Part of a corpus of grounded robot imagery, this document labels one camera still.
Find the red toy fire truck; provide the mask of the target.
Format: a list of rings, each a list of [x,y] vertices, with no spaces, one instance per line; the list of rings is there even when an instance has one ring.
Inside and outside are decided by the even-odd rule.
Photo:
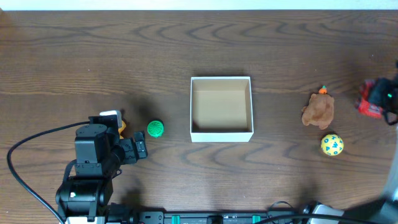
[[[359,88],[360,97],[355,103],[355,108],[359,113],[371,118],[381,119],[383,109],[368,101],[372,88],[375,86],[375,80],[365,80]]]

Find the brown plush bear toy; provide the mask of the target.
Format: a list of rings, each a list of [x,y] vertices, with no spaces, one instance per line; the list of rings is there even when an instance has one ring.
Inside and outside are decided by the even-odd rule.
[[[308,105],[302,108],[303,125],[326,129],[334,118],[334,103],[335,99],[328,94],[326,86],[322,86],[318,93],[312,93]]]

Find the yellow letter ball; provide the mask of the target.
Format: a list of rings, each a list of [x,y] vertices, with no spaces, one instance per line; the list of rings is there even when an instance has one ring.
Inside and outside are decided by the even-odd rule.
[[[344,149],[344,142],[337,134],[327,134],[321,140],[321,149],[328,156],[337,156]]]

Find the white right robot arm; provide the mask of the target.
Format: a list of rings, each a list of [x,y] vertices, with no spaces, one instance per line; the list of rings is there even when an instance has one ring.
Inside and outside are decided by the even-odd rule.
[[[389,126],[394,126],[397,132],[397,73],[393,79],[378,78],[375,81],[369,102],[382,109],[382,118]],[[386,203],[382,208],[386,218],[397,223],[397,144],[382,197]]]

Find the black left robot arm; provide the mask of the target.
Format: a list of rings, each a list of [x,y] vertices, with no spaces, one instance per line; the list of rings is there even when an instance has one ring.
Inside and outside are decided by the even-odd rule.
[[[121,166],[148,156],[145,133],[120,136],[118,115],[91,116],[76,131],[76,159],[65,169],[56,193],[58,214],[64,223],[137,223],[138,216],[125,205],[110,204],[113,179]]]

